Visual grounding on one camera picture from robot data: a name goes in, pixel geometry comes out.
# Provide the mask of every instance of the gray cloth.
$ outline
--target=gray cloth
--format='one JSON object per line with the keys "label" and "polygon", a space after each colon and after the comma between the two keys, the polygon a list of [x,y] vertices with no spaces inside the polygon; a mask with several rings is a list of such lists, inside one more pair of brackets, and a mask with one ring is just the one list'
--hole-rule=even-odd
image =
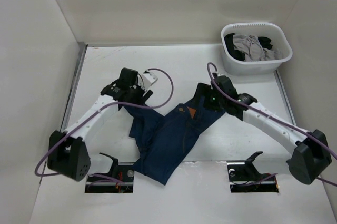
{"label": "gray cloth", "polygon": [[245,54],[246,62],[271,61],[283,59],[279,49],[269,50],[263,48],[257,36],[233,35],[233,45],[236,50]]}

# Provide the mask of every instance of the white table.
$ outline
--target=white table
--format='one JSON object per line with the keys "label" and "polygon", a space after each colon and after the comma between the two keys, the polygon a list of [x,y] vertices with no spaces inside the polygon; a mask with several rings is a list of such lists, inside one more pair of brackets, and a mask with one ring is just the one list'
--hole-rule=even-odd
{"label": "white table", "polygon": [[[78,83],[70,123],[97,99],[100,90],[118,78],[121,68],[166,70],[175,84],[171,101],[158,109],[167,114],[189,100],[198,82],[208,83],[206,64],[223,71],[220,45],[177,45],[88,48]],[[160,104],[170,84],[156,73],[148,105]],[[290,121],[274,74],[232,76],[239,93],[256,97]],[[105,152],[120,162],[134,162],[138,149],[128,137],[132,118],[121,109],[96,135],[90,153]],[[230,193],[226,162],[244,160],[255,151],[286,153],[256,128],[225,114],[199,138],[166,186],[135,174],[133,194],[85,194],[85,181],[57,176],[42,180],[31,224],[53,223],[336,223],[323,184],[310,186],[291,176],[277,177],[280,193]]]}

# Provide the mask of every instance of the laundry basket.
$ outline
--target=laundry basket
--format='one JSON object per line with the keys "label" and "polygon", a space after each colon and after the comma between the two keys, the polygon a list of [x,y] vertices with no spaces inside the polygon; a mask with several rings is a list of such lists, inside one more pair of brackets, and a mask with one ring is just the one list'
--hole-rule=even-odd
{"label": "laundry basket", "polygon": [[[228,52],[224,37],[227,34],[236,33],[243,35],[265,36],[272,40],[273,49],[278,48],[283,59],[272,61],[242,62],[234,59]],[[223,44],[222,59],[225,70],[232,75],[256,75],[275,71],[283,62],[290,60],[293,51],[286,40],[281,28],[268,22],[239,23],[227,25],[221,31]]]}

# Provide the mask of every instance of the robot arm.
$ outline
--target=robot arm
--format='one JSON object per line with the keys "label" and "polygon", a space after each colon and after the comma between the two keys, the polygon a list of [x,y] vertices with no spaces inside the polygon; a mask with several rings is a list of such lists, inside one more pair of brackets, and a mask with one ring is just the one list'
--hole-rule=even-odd
{"label": "robot arm", "polygon": [[[228,77],[218,73],[213,73],[213,77],[217,86],[237,102],[233,102],[224,97],[213,84],[206,85],[203,83],[198,84],[194,97],[197,102],[201,95],[205,96],[205,108],[213,111],[224,109],[228,114],[255,126],[269,135],[289,153],[283,155],[271,155],[263,152],[254,153],[245,161],[245,165],[249,167],[249,169],[253,169],[251,173],[286,173],[291,174],[304,184],[311,184],[331,163],[331,156],[325,149],[307,136],[269,119],[270,116],[273,116],[280,121],[286,122],[266,109],[256,98],[247,93],[238,94]],[[263,111],[267,116],[263,116],[239,103]],[[311,134],[328,146],[326,137],[321,131],[315,130],[311,133],[305,129],[295,128]]]}
{"label": "robot arm", "polygon": [[89,157],[87,151],[96,132],[121,108],[119,105],[110,105],[105,109],[102,107],[118,101],[142,105],[153,94],[148,89],[156,81],[157,77],[153,73],[145,71],[139,74],[135,70],[123,68],[118,80],[102,89],[96,102],[78,121],[63,132],[52,133],[49,149],[68,132],[83,124],[48,157],[48,168],[76,181],[82,180],[87,174],[110,173],[116,159],[103,153]]}

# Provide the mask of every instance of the blue denim garment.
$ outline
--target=blue denim garment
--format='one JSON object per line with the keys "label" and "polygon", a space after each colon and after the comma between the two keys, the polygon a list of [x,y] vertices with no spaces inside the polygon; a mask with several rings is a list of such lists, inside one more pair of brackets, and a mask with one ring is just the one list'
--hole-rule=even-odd
{"label": "blue denim garment", "polygon": [[[134,118],[129,136],[136,140],[140,152],[133,169],[165,185],[199,135],[225,113],[206,110],[202,103],[196,106],[190,100],[166,116],[125,106]],[[196,110],[193,118],[187,107]]]}

